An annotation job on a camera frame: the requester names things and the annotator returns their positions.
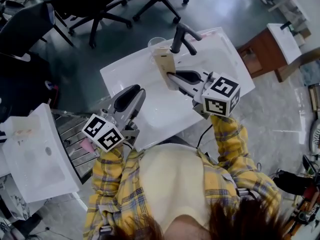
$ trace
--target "chair base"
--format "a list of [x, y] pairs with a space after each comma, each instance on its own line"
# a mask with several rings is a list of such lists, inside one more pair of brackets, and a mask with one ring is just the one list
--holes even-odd
[[[151, 6], [153, 6], [156, 2], [162, 2], [165, 4], [166, 7], [170, 9], [170, 11], [175, 15], [175, 18], [173, 19], [173, 23], [178, 24], [181, 16], [177, 12], [177, 10], [172, 6], [172, 4], [169, 2], [169, 0], [150, 0], [145, 6], [143, 6], [137, 14], [135, 14], [132, 18], [135, 22], [140, 20], [140, 16], [148, 10]], [[189, 2], [189, 0], [183, 0], [183, 4], [186, 5]]]
[[89, 40], [89, 45], [91, 46], [92, 49], [96, 48], [96, 41], [95, 41], [95, 36], [96, 36], [96, 32], [97, 32], [97, 28], [98, 28], [98, 24], [99, 21], [101, 21], [102, 19], [109, 19], [109, 20], [113, 20], [116, 22], [122, 22], [126, 24], [126, 27], [128, 29], [132, 28], [132, 23], [130, 20], [122, 18], [120, 16], [116, 16], [113, 15], [111, 13], [108, 13], [107, 11], [111, 10], [112, 8], [118, 6], [118, 5], [122, 5], [125, 6], [127, 4], [127, 0], [120, 0], [117, 2], [113, 2], [110, 3], [109, 5], [107, 5], [104, 10], [99, 11], [98, 13], [95, 13], [93, 15], [87, 16], [82, 18], [81, 20], [79, 20], [77, 23], [75, 23], [74, 25], [72, 25], [69, 28], [69, 34], [72, 36], [75, 31], [74, 29], [93, 20], [93, 24], [92, 24], [92, 28], [91, 28], [91, 33], [90, 33], [90, 40]]

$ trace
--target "chair wheel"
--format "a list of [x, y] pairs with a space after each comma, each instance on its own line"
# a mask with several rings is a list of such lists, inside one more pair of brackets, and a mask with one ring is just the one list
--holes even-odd
[[131, 29], [132, 28], [132, 23], [130, 22], [130, 23], [127, 23], [126, 24], [126, 27], [128, 28], [128, 29]]
[[70, 36], [73, 36], [75, 34], [75, 31], [73, 29], [71, 29], [71, 30], [69, 30], [68, 33], [69, 33]]
[[179, 21], [180, 21], [180, 18], [178, 18], [178, 17], [175, 17], [175, 18], [173, 19], [173, 23], [174, 23], [174, 24], [178, 24]]
[[190, 0], [183, 0], [183, 3], [186, 5]]
[[89, 43], [89, 45], [90, 45], [90, 47], [91, 47], [92, 49], [94, 49], [94, 48], [96, 48], [96, 47], [97, 47], [96, 42]]
[[140, 16], [133, 16], [132, 19], [134, 22], [138, 22], [140, 20]]

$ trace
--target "pink object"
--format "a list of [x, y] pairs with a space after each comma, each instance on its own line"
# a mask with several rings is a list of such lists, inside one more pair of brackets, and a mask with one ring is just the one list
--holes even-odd
[[90, 153], [94, 153], [94, 147], [92, 146], [92, 144], [90, 143], [88, 138], [85, 138], [81, 143], [80, 146], [85, 150], [88, 151]]

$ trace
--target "yellow plaid shirt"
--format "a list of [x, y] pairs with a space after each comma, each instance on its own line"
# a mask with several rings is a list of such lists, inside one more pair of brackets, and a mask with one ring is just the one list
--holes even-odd
[[[279, 205], [281, 196], [275, 183], [259, 172], [250, 158], [247, 148], [247, 129], [233, 118], [212, 116], [215, 139], [220, 154], [218, 164], [212, 164], [198, 151], [203, 162], [204, 194], [209, 204], [215, 201], [225, 205], [237, 205], [240, 201], [236, 188], [255, 191], [272, 201], [271, 209]], [[127, 224], [142, 214], [152, 216], [139, 179], [139, 160], [143, 152], [132, 151], [124, 162], [122, 147], [108, 153], [101, 152], [93, 167], [92, 185], [95, 194], [89, 199], [83, 238], [91, 240], [93, 235], [108, 222], [118, 225], [128, 234]]]

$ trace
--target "sink basin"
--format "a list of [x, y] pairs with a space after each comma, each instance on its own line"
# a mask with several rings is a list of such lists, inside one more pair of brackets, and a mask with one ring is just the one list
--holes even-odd
[[[186, 35], [198, 53], [191, 56], [182, 46], [180, 53], [174, 55], [176, 68], [224, 72], [238, 79], [241, 96], [253, 90], [255, 85], [247, 68], [222, 28], [204, 30], [200, 34], [201, 41]], [[163, 45], [170, 46], [172, 41]], [[100, 73], [112, 97], [133, 84], [146, 90], [146, 99], [134, 120], [140, 129], [134, 145], [137, 151], [152, 147], [203, 119], [193, 111], [192, 98], [168, 89], [157, 66], [151, 62], [147, 48], [104, 67]]]

